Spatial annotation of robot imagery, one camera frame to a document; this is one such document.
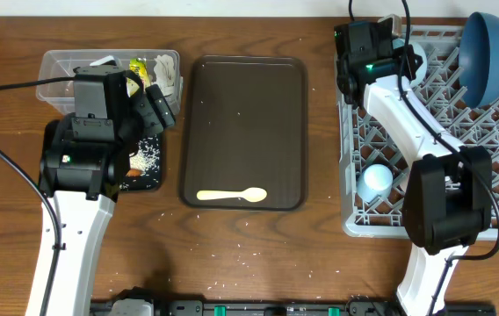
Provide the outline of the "white paper wrapper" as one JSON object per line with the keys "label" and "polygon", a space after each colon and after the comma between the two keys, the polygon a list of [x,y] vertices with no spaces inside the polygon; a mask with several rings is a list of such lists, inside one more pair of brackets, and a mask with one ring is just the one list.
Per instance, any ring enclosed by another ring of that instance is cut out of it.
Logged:
{"label": "white paper wrapper", "polygon": [[155,58],[154,73],[155,80],[153,84],[160,88],[165,97],[171,96],[174,93],[176,80],[174,59],[167,54],[158,55]]}

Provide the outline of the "green yellow snack packet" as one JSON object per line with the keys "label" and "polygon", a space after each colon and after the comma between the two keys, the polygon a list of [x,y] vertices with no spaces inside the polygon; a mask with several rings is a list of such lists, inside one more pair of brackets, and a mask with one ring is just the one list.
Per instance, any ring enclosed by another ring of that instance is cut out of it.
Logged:
{"label": "green yellow snack packet", "polygon": [[[129,69],[133,71],[137,76],[139,76],[142,81],[143,89],[146,89],[151,85],[151,80],[148,74],[148,68],[145,59],[132,59],[129,62]],[[140,85],[138,83],[136,83],[132,79],[127,79],[127,92],[129,96],[132,96],[139,88]]]}

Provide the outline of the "orange carrot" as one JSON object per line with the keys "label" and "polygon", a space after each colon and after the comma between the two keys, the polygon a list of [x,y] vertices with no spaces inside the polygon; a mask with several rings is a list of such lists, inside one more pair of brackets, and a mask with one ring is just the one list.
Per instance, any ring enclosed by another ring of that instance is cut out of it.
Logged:
{"label": "orange carrot", "polygon": [[135,177],[135,176],[141,176],[141,175],[142,175],[142,171],[139,169],[130,169],[127,172],[128,177]]}

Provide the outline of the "light blue bowl with rice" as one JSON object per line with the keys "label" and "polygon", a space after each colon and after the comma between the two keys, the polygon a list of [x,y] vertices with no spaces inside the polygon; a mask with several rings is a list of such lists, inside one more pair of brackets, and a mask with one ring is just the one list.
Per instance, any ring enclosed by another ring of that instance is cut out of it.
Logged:
{"label": "light blue bowl with rice", "polygon": [[[403,55],[402,47],[405,44],[404,39],[394,39],[393,46],[393,71],[397,75],[399,67],[401,66],[401,57]],[[428,62],[427,56],[422,46],[414,41],[409,42],[408,55],[406,58],[406,65],[402,71],[402,76],[409,80],[409,87],[414,88],[418,86],[424,79],[427,73]]]}

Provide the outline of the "dark blue plate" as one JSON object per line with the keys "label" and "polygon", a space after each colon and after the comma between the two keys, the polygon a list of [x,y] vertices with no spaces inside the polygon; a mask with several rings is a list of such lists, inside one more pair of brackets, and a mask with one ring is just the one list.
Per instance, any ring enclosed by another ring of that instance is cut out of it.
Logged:
{"label": "dark blue plate", "polygon": [[499,17],[472,13],[459,44],[459,84],[467,91],[462,99],[470,108],[488,105],[499,98]]}

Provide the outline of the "cream plastic spoon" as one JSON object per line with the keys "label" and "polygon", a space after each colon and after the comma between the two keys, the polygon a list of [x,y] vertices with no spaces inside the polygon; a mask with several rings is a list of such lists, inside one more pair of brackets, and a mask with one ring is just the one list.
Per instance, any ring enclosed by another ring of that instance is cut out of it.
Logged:
{"label": "cream plastic spoon", "polygon": [[266,199],[268,193],[263,188],[249,187],[242,191],[228,190],[200,190],[196,194],[196,198],[201,201],[217,200],[227,198],[241,198],[250,203],[257,203]]}

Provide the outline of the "light blue plastic cup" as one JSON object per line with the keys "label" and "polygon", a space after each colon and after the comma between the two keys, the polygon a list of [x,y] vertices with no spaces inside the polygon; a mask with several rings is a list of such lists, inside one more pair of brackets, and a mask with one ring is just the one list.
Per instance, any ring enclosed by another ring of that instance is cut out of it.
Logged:
{"label": "light blue plastic cup", "polygon": [[376,198],[387,198],[390,195],[393,181],[393,174],[387,166],[373,164],[360,175],[357,193],[364,203],[370,204]]}

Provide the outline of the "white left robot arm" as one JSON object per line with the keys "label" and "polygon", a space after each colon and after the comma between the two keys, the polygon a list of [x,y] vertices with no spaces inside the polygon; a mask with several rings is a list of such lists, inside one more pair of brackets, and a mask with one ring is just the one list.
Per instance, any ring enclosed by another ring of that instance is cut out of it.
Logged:
{"label": "white left robot arm", "polygon": [[102,240],[138,142],[175,124],[160,89],[117,66],[76,68],[75,109],[45,130],[45,197],[28,315],[86,315]]}

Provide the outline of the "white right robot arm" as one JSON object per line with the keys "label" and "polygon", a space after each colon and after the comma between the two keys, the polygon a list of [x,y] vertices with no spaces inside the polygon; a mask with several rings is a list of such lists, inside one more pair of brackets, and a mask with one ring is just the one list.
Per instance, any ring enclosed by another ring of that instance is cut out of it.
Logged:
{"label": "white right robot arm", "polygon": [[446,131],[411,89],[422,58],[394,47],[392,22],[355,21],[334,28],[336,83],[345,103],[385,129],[409,166],[401,213],[412,242],[396,295],[405,315],[444,307],[451,272],[491,224],[491,157]]}

